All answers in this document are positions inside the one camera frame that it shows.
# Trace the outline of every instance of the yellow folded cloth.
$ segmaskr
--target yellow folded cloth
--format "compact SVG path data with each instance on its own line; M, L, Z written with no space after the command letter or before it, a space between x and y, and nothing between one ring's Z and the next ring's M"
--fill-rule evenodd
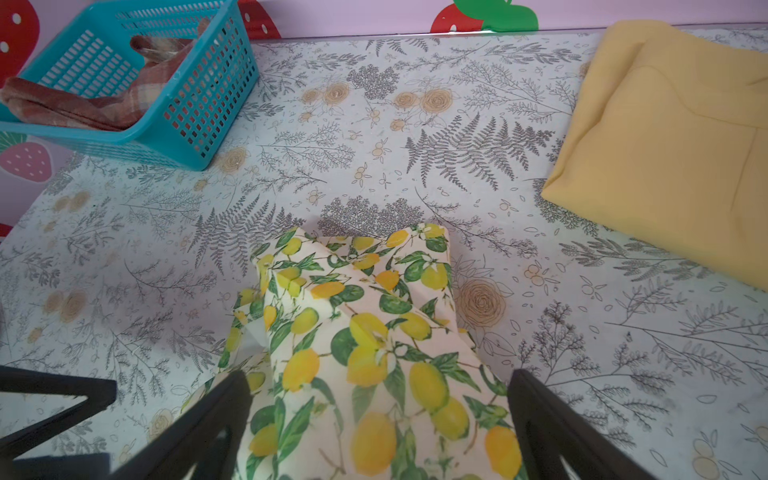
M768 55L663 22L600 43L542 196L768 290Z

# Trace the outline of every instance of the pink strawberry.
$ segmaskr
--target pink strawberry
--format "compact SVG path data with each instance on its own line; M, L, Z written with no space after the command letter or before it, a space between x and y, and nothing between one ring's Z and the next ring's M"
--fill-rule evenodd
M51 178L51 156L23 134L0 132L0 167L11 175L42 183Z

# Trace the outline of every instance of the laundry basket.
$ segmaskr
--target laundry basket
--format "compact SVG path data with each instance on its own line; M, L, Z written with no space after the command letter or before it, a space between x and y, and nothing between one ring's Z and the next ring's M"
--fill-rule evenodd
M144 65L130 47L132 36L196 38L203 18L210 19L209 27L133 127L107 132L24 124L3 107L0 131L42 137L99 157L203 170L259 76L237 0L96 3L20 74L86 98L116 95Z

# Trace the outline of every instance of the white patterned tablecloth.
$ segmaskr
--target white patterned tablecloth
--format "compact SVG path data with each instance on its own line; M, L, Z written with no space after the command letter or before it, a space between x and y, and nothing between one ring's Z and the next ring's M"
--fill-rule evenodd
M767 30L692 33L768 51ZM600 37L257 44L206 171L75 155L0 246L0 365L119 396L31 455L117 467L158 435L216 371L254 245L435 220L498 376L530 369L660 478L767 479L768 294L539 196ZM0 435L72 402L0 398Z

